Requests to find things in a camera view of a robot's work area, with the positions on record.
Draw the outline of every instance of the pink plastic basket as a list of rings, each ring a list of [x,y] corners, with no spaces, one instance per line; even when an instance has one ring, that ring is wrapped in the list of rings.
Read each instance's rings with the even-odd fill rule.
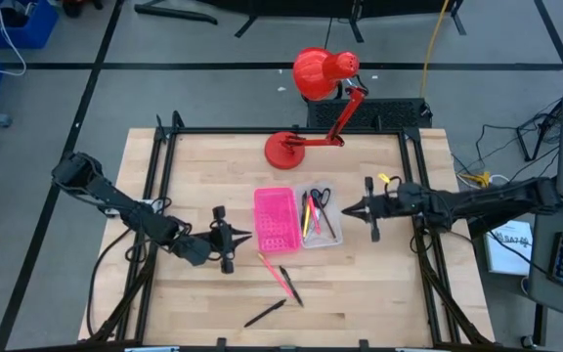
[[[258,189],[253,200],[260,251],[297,250],[301,245],[301,233],[294,191],[291,188]]]

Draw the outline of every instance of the red desk lamp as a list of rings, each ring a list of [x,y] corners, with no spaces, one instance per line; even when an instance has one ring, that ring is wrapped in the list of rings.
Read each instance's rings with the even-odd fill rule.
[[[292,76],[303,96],[321,100],[333,92],[341,80],[346,80],[349,87],[345,92],[350,100],[323,139],[309,140],[292,132],[278,132],[271,136],[264,147],[264,155],[271,165],[291,169],[303,160],[305,147],[344,146],[340,131],[368,94],[368,89],[358,87],[349,79],[357,74],[359,66],[358,58],[350,52],[333,55],[325,49],[307,48],[299,53],[292,67]]]

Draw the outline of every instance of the lamp base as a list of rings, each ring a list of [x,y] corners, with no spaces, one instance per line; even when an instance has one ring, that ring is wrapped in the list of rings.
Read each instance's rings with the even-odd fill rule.
[[[298,166],[305,157],[305,147],[292,147],[292,151],[282,145],[287,136],[294,136],[292,132],[278,132],[266,141],[264,156],[271,165],[278,169],[287,170]]]

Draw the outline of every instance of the clear plastic container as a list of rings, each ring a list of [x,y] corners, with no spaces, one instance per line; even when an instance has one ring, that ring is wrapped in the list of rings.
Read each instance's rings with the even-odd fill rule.
[[[314,217],[310,213],[308,221],[308,230],[306,236],[303,237],[303,227],[305,224],[305,208],[308,205],[307,196],[316,190],[315,195],[318,195],[319,202],[323,206],[325,215],[322,215],[319,205],[314,202],[315,209],[317,210],[318,218],[318,233],[317,226],[314,222]],[[319,181],[311,184],[297,185],[294,187],[294,198],[299,215],[299,228],[301,244],[304,248],[317,248],[330,245],[342,244],[342,227],[340,226],[340,210],[336,204],[336,191],[327,181]]]
[[[260,251],[288,252],[299,249],[301,234],[291,188],[257,189],[253,217]]]

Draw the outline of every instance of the white paper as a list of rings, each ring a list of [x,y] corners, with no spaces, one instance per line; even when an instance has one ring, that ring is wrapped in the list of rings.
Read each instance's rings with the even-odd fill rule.
[[[531,260],[533,236],[529,223],[509,221],[493,230],[497,238],[508,247]],[[515,253],[505,249],[490,234],[486,234],[488,271],[508,275],[529,275],[529,263]]]

